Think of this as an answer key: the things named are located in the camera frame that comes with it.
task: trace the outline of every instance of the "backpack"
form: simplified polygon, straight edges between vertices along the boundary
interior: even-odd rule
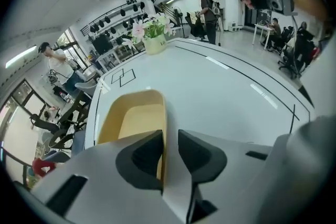
[[[214,1],[212,4],[212,8],[209,8],[215,17],[218,19],[220,17],[219,3]]]

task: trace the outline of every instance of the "pink flower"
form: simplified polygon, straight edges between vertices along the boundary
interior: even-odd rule
[[[130,49],[133,47],[133,43],[130,39],[123,38],[124,42],[122,43],[125,46],[128,46]]]
[[[174,24],[170,23],[169,18],[165,18],[163,32],[165,34],[167,34],[167,33],[169,33],[170,35],[173,34],[173,29],[172,29],[173,26],[174,26]]]
[[[135,37],[137,40],[142,40],[143,36],[145,35],[145,25],[142,24],[142,20],[138,23],[133,24],[132,36]]]

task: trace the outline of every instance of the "man in white shirt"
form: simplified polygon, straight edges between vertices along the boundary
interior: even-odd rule
[[[49,69],[52,69],[54,72],[56,72],[59,83],[62,84],[67,93],[75,98],[75,91],[77,90],[75,84],[78,82],[83,82],[83,80],[66,62],[66,56],[63,50],[58,49],[53,51],[50,48],[49,43],[43,42],[38,51],[42,52],[44,56],[49,58]]]

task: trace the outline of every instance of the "floor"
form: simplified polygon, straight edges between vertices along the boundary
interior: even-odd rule
[[[185,36],[195,39],[193,35],[190,34],[190,27],[185,25],[183,27]],[[259,37],[259,35],[256,36],[255,44],[252,45],[253,33],[250,33],[248,31],[240,30],[239,32],[217,32],[216,44],[218,45],[220,39],[222,48],[232,50],[245,57],[248,57],[252,61],[263,64],[264,66],[271,69],[273,72],[281,75],[283,78],[289,81],[296,89],[299,89],[299,87],[301,86],[300,81],[298,79],[291,80],[290,74],[286,69],[279,70],[278,61],[281,60],[281,57],[275,52],[269,52],[268,50],[264,50],[264,47],[260,45]]]

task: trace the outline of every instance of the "black cap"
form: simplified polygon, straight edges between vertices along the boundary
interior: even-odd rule
[[[45,52],[45,50],[46,50],[46,48],[49,46],[49,43],[48,42],[43,42],[42,44],[41,44],[41,46],[38,48],[38,53],[40,53],[40,52]]]

